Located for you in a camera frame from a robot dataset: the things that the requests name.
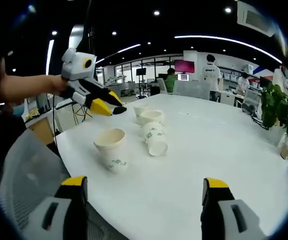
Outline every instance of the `black ceiling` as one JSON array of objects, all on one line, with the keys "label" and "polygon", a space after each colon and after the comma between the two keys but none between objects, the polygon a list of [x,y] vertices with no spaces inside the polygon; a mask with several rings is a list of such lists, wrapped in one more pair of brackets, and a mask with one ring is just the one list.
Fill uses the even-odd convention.
[{"label": "black ceiling", "polygon": [[[288,39],[288,4],[277,5],[275,1],[255,0],[244,2],[272,16]],[[8,41],[8,48],[14,54],[6,58],[6,67],[8,71],[15,67],[19,75],[42,74],[45,72],[49,40],[55,39],[52,61],[60,62],[68,47],[72,27],[85,22],[88,0],[36,0],[23,1],[21,4],[24,6],[22,9],[31,4],[36,13],[30,14],[25,25],[15,31],[12,41]],[[231,7],[232,13],[226,14],[225,7]],[[159,10],[160,15],[154,16],[154,10]],[[283,59],[281,48],[274,37],[267,37],[237,24],[237,2],[234,0],[92,0],[87,22],[94,32],[92,48],[98,59],[141,44],[140,47],[107,58],[99,66],[109,63],[117,65],[165,53],[182,53],[183,50],[190,50],[191,46],[200,52],[219,54],[223,54],[223,49],[226,49],[226,55],[256,62],[271,70],[279,65],[259,51],[227,41],[174,39],[174,36],[188,34],[235,39]],[[58,32],[56,36],[51,35],[53,30]],[[112,36],[113,31],[117,32],[116,36]]]}]

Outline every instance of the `upside-down paper cup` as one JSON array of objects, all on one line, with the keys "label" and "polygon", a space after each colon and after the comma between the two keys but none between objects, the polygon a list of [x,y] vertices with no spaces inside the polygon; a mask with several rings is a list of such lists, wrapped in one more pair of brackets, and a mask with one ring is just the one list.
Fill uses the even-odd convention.
[{"label": "upside-down paper cup", "polygon": [[94,142],[103,158],[104,166],[113,173],[122,173],[128,167],[126,132],[114,128],[102,131]]},{"label": "upside-down paper cup", "polygon": [[164,126],[152,121],[144,125],[143,132],[149,154],[152,156],[165,154],[168,144],[164,133]]},{"label": "upside-down paper cup", "polygon": [[159,110],[144,111],[140,115],[140,118],[141,118],[141,122],[143,125],[150,123],[150,122],[157,122],[157,123],[163,124],[165,120],[164,113]]},{"label": "upside-down paper cup", "polygon": [[137,104],[136,106],[134,106],[137,124],[139,124],[139,125],[142,124],[140,115],[142,114],[142,112],[147,111],[148,107],[149,107],[149,105],[147,103],[140,103],[140,104]]}]

